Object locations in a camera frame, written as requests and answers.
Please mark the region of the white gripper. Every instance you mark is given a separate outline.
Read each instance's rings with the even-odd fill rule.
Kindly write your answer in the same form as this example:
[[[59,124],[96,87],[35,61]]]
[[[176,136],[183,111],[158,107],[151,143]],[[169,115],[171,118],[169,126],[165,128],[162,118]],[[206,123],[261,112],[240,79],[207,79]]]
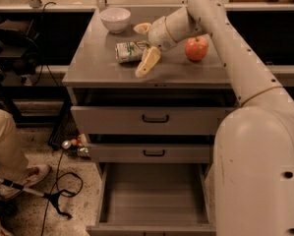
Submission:
[[[147,34],[152,47],[143,52],[142,60],[135,72],[137,78],[144,77],[161,58],[161,51],[168,51],[177,45],[173,36],[174,27],[170,16],[163,16],[151,23],[141,23],[134,26],[138,34]]]

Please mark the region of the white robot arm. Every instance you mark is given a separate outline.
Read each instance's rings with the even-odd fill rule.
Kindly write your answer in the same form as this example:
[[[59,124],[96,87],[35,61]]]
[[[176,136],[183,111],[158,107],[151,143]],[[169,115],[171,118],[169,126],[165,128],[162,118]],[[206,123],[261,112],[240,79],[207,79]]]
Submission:
[[[188,0],[134,30],[151,44],[140,76],[181,40],[208,34],[237,97],[214,140],[216,236],[294,236],[294,100],[231,25],[221,0]]]

